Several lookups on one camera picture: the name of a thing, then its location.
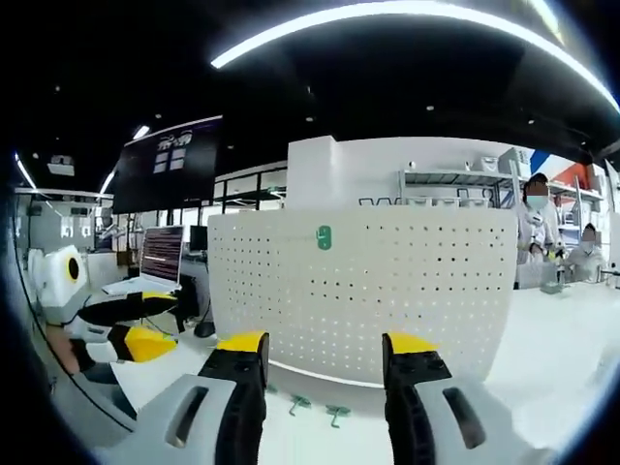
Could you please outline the person's left hand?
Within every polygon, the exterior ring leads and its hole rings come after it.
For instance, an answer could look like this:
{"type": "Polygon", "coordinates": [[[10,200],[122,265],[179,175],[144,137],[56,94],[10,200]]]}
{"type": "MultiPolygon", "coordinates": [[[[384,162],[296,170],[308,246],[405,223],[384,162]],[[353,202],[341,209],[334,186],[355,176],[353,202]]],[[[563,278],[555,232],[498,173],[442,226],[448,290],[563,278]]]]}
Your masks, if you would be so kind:
{"type": "Polygon", "coordinates": [[[46,339],[61,365],[72,375],[105,365],[87,353],[82,340],[70,339],[64,332],[49,333],[46,339]]]}

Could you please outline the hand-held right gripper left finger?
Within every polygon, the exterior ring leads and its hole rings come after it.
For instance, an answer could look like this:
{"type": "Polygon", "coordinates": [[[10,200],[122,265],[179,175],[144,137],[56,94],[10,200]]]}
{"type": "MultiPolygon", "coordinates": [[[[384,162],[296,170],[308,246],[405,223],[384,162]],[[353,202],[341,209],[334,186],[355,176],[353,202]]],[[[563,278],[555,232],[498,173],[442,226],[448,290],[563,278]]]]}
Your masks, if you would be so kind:
{"type": "Polygon", "coordinates": [[[266,418],[269,334],[238,333],[217,344],[138,413],[120,444],[122,464],[256,464],[266,418]]]}

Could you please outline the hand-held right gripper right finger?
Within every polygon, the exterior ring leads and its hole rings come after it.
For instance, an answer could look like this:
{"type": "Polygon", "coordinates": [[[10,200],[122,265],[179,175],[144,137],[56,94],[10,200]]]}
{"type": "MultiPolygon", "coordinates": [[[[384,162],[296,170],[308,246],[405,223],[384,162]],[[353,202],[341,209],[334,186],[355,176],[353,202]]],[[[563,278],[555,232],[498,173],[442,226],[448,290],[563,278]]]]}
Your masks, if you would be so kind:
{"type": "Polygon", "coordinates": [[[395,464],[555,464],[513,429],[512,414],[478,381],[458,378],[429,343],[382,335],[385,418],[395,464]]]}

